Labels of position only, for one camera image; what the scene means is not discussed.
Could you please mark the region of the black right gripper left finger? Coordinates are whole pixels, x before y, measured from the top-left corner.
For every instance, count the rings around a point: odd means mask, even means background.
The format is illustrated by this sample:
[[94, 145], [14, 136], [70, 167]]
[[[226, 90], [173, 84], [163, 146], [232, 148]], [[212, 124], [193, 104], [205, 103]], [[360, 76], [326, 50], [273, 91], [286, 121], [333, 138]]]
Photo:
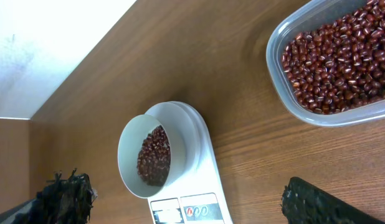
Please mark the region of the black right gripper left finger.
[[1, 213], [0, 224], [87, 224], [97, 191], [88, 174], [76, 171], [67, 179], [55, 173], [32, 200]]

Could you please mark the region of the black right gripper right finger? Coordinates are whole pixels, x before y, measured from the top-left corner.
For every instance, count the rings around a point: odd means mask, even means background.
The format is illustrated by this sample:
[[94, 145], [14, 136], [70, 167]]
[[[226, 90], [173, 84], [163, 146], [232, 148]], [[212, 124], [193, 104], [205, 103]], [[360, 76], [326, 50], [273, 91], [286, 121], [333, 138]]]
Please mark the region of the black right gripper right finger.
[[385, 224], [299, 177], [285, 186], [281, 208], [289, 224]]

